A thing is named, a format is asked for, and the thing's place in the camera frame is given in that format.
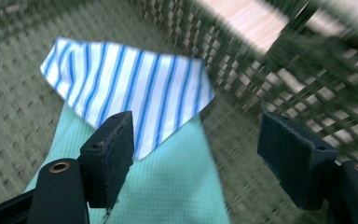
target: blue stripe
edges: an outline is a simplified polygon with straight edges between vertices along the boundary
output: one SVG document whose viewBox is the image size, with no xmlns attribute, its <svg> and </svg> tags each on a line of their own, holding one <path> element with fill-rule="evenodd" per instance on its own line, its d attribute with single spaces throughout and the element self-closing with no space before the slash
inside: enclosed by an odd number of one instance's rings
<svg viewBox="0 0 358 224">
<path fill-rule="evenodd" d="M 140 50 L 139 52 L 137 52 L 137 55 L 135 58 L 136 63 L 135 63 L 135 66 L 133 66 L 132 71 L 131 71 L 130 87 L 127 88 L 127 92 L 124 97 L 126 102 L 123 104 L 121 111 L 127 111 L 130 109 L 130 105 L 132 103 L 133 94 L 134 94 L 133 89 L 135 88 L 136 80 L 138 79 L 138 76 L 139 76 L 139 71 L 141 68 L 142 61 L 144 60 L 144 55 L 145 55 L 145 52 L 143 50 Z"/>
<path fill-rule="evenodd" d="M 192 68 L 192 61 L 189 60 L 188 65 L 187 65 L 187 69 L 186 69 L 185 81 L 182 84 L 181 94 L 180 94 L 180 97 L 179 97 L 179 106 L 178 106 L 178 110 L 177 110 L 177 113 L 176 113 L 175 129 L 178 129 L 180 127 L 181 123 L 182 123 L 182 110 L 183 110 L 183 105 L 184 105 L 184 102 L 185 102 L 185 96 L 186 96 L 186 92 L 187 92 L 188 81 L 190 79 L 191 68 Z"/>
<path fill-rule="evenodd" d="M 54 50 L 51 52 L 50 57 L 48 58 L 45 68 L 45 74 L 43 75 L 44 77 L 47 77 L 48 73 L 50 72 L 51 66 L 53 65 L 53 61 L 56 58 L 56 52 L 57 52 L 57 45 L 55 46 Z"/>
<path fill-rule="evenodd" d="M 118 57 L 116 58 L 116 64 L 115 64 L 115 68 L 113 69 L 113 74 L 112 74 L 112 81 L 110 83 L 109 86 L 109 94 L 106 97 L 106 99 L 103 102 L 103 108 L 100 111 L 100 114 L 98 115 L 98 122 L 97 122 L 97 126 L 101 126 L 103 124 L 103 122 L 107 119 L 108 116 L 108 112 L 110 109 L 110 106 L 112 104 L 112 99 L 113 99 L 113 95 L 116 91 L 116 86 L 117 86 L 117 82 L 118 82 L 118 78 L 121 72 L 121 67 L 123 65 L 123 59 L 124 56 L 126 54 L 127 48 L 125 46 L 120 46 L 119 50 L 118 50 Z"/>
<path fill-rule="evenodd" d="M 71 78 L 71 84 L 70 84 L 69 90 L 68 90 L 68 92 L 66 93 L 66 96 L 65 96 L 66 101 L 69 101 L 69 98 L 72 95 L 72 91 L 74 90 L 74 86 L 75 86 L 75 82 L 76 82 L 76 76 L 75 76 L 75 70 L 74 70 L 74 68 L 76 66 L 75 66 L 74 58 L 75 58 L 75 54 L 73 52 L 71 52 L 69 54 L 69 65 L 68 65 L 68 73 L 69 73 L 69 76 Z"/>
<path fill-rule="evenodd" d="M 193 115 L 197 114 L 199 112 L 199 108 L 200 108 L 200 96 L 201 96 L 201 90 L 202 90 L 202 75 L 203 75 L 203 63 L 201 64 L 200 67 L 200 72 L 199 72 L 199 86 L 197 88 L 197 94 L 196 94 L 196 99 L 194 101 L 194 110 L 193 110 Z"/>
<path fill-rule="evenodd" d="M 100 81 L 101 81 L 100 79 L 101 79 L 101 75 L 103 73 L 104 63 L 105 63 L 105 59 L 106 59 L 106 53 L 107 53 L 107 44 L 104 43 L 103 49 L 101 50 L 100 64 L 98 65 L 97 74 L 95 75 L 95 78 L 92 82 L 91 92 L 89 93 L 89 96 L 86 98 L 86 105 L 85 105 L 85 110 L 83 111 L 83 118 L 87 118 L 89 116 L 91 101 L 94 100 L 95 95 L 96 95 L 98 88 L 100 86 Z"/>
<path fill-rule="evenodd" d="M 83 79 L 83 82 L 81 83 L 80 91 L 74 101 L 74 110 L 76 110 L 76 108 L 77 108 L 77 104 L 80 100 L 80 96 L 81 96 L 82 92 L 84 92 L 84 87 L 86 86 L 86 81 L 90 74 L 90 61 L 91 61 L 90 48 L 91 48 L 90 45 L 86 45 L 86 47 L 84 48 L 84 54 L 85 54 L 85 56 L 84 56 L 84 79 Z"/>
<path fill-rule="evenodd" d="M 145 117 L 146 114 L 148 113 L 149 110 L 149 106 L 150 106 L 150 97 L 155 85 L 155 80 L 156 80 L 156 76 L 157 76 L 157 72 L 158 72 L 158 67 L 159 67 L 159 62 L 160 62 L 160 55 L 158 54 L 157 57 L 154 59 L 153 61 L 153 68 L 152 71 L 150 73 L 150 77 L 147 80 L 147 85 L 146 85 L 146 95 L 144 97 L 143 100 L 143 104 L 142 104 L 142 114 L 141 117 L 138 119 L 138 127 L 137 127 L 137 132 L 138 134 L 136 135 L 136 139 L 135 139 L 135 156 L 138 157 L 139 153 L 140 153 L 140 144 L 141 144 L 141 140 L 143 139 L 144 136 L 144 128 L 145 128 Z"/>
<path fill-rule="evenodd" d="M 60 56 L 58 58 L 58 70 L 59 71 L 60 71 L 61 66 L 63 64 L 63 56 L 65 56 L 66 51 L 68 51 L 68 49 L 70 47 L 71 47 L 70 43 L 66 43 L 65 47 L 63 47 L 63 50 L 62 50 L 62 52 L 61 52 L 61 54 L 60 54 Z M 54 84 L 54 90 L 57 90 L 61 83 L 62 83 L 62 77 L 60 76 L 60 72 L 59 72 L 58 79 L 57 79 L 56 83 Z"/>
<path fill-rule="evenodd" d="M 165 82 L 165 88 L 164 88 L 164 92 L 163 92 L 164 96 L 162 98 L 161 105 L 159 106 L 159 114 L 158 114 L 159 121 L 158 121 L 158 127 L 157 127 L 157 131 L 156 131 L 155 142 L 153 144 L 153 149 L 155 149 L 158 146 L 158 144 L 161 143 L 161 139 L 162 139 L 162 124 L 165 121 L 168 96 L 170 95 L 170 92 L 171 92 L 172 80 L 173 80 L 175 69 L 176 69 L 177 59 L 178 58 L 177 58 L 176 55 L 173 56 L 173 61 L 171 63 L 170 73 L 169 73 L 168 79 Z"/>
</svg>

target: woven wicker surface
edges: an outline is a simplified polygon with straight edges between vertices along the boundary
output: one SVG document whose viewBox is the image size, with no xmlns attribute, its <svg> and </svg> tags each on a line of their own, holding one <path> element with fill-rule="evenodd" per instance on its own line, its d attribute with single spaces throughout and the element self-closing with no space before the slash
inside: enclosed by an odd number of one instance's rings
<svg viewBox="0 0 358 224">
<path fill-rule="evenodd" d="M 287 5 L 290 27 L 263 56 L 196 1 L 130 2 L 0 10 L 0 202 L 24 189 L 49 148 L 62 101 L 38 66 L 62 35 L 204 59 L 217 95 L 203 124 L 232 221 L 323 223 L 324 212 L 296 209 L 257 156 L 259 116 L 263 106 L 281 112 L 338 147 L 341 160 L 358 158 L 358 34 L 298 29 L 313 8 L 296 17 L 302 7 Z"/>
</svg>

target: blue and white striped fabric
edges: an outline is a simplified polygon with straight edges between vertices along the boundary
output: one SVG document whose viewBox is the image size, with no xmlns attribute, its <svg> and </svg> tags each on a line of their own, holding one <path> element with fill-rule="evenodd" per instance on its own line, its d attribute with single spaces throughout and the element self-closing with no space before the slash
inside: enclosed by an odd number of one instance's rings
<svg viewBox="0 0 358 224">
<path fill-rule="evenodd" d="M 150 154 L 214 97 L 202 60 L 111 42 L 58 38 L 40 69 L 94 128 L 131 110 L 134 159 Z"/>
</svg>

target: green woven mat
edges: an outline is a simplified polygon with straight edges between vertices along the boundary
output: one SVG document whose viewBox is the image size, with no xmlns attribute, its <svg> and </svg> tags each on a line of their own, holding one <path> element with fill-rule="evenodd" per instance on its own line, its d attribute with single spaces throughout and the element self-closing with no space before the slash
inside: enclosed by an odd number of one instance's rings
<svg viewBox="0 0 358 224">
<path fill-rule="evenodd" d="M 216 98 L 203 125 L 232 222 L 324 223 L 325 207 L 297 210 L 256 154 L 264 106 L 338 147 L 341 161 L 358 159 L 358 34 L 297 29 L 309 18 L 296 17 L 301 4 L 279 6 L 290 27 L 263 56 L 197 1 L 0 1 L 0 202 L 48 152 L 62 100 L 38 66 L 61 35 L 204 59 Z"/>
</svg>

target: light green cloth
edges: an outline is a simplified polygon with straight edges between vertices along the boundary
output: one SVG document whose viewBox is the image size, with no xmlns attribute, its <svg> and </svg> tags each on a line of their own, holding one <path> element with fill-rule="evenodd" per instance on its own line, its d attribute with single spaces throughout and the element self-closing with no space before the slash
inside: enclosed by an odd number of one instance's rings
<svg viewBox="0 0 358 224">
<path fill-rule="evenodd" d="M 79 156 L 94 130 L 63 107 L 44 164 Z M 36 177 L 27 190 L 33 189 Z M 103 223 L 104 209 L 90 209 L 91 223 Z M 191 119 L 127 175 L 108 223 L 229 223 L 222 188 L 200 118 Z"/>
</svg>

